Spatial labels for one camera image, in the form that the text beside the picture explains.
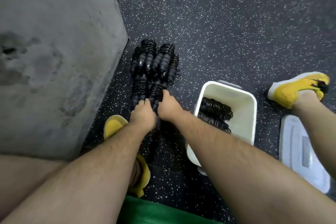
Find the container lid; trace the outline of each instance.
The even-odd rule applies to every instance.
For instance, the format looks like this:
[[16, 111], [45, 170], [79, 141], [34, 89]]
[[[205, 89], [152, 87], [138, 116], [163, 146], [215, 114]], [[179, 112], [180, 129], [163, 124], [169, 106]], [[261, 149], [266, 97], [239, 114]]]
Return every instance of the container lid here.
[[300, 119], [281, 120], [279, 160], [323, 193], [330, 189], [330, 175], [318, 160]]

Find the white bin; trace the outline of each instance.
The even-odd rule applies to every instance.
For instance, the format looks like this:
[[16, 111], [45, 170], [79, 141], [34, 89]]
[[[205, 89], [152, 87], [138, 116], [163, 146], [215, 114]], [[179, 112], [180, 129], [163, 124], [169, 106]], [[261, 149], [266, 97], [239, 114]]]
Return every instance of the white bin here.
[[[257, 101], [241, 87], [225, 82], [207, 82], [203, 85], [194, 115], [197, 117], [203, 97], [213, 98], [232, 109], [233, 117], [228, 121], [233, 135], [253, 145], [257, 119]], [[201, 166], [191, 147], [186, 144], [187, 155], [192, 163]]]

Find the speckled floor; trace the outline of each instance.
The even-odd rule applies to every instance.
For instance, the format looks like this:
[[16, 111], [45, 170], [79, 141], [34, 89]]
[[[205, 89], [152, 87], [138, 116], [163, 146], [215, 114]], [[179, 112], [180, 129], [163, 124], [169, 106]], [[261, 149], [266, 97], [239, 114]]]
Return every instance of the speckled floor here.
[[[104, 121], [129, 118], [129, 62], [141, 39], [172, 42], [180, 53], [182, 77], [170, 89], [193, 111], [202, 85], [225, 80], [258, 100], [255, 146], [278, 157], [279, 125], [285, 110], [264, 99], [274, 81], [321, 71], [332, 78], [328, 108], [336, 109], [336, 0], [118, 0], [130, 37], [115, 77], [84, 144], [101, 142]], [[145, 138], [141, 153], [152, 179], [144, 199], [217, 221], [234, 223], [207, 177], [186, 156], [178, 132], [161, 124]], [[334, 189], [329, 193], [336, 198]]]

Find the forearm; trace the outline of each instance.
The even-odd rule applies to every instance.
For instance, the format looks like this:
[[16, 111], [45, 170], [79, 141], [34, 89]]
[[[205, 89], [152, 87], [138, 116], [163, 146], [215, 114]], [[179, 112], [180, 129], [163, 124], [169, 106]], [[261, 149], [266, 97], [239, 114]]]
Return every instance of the forearm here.
[[297, 101], [293, 110], [304, 125], [318, 159], [336, 179], [336, 115], [310, 96]]
[[185, 111], [173, 123], [242, 223], [310, 223], [319, 221], [321, 213], [327, 223], [330, 212], [335, 212], [329, 198], [257, 148]]
[[127, 125], [47, 180], [3, 223], [115, 223], [144, 136]]

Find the black jump rope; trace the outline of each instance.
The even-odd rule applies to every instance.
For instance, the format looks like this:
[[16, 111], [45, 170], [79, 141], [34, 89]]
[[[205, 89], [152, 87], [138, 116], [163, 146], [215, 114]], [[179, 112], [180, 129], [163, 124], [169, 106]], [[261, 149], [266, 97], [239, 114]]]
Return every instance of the black jump rope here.
[[[163, 44], [157, 49], [155, 40], [141, 41], [141, 45], [134, 49], [130, 66], [133, 78], [132, 110], [140, 100], [148, 98], [153, 111], [157, 111], [163, 98], [162, 90], [172, 86], [175, 79], [181, 77], [177, 68], [179, 59], [179, 54], [175, 53], [175, 46], [172, 43]], [[203, 121], [231, 133], [225, 120], [230, 120], [232, 116], [229, 106], [214, 99], [206, 97], [202, 99], [198, 117]]]

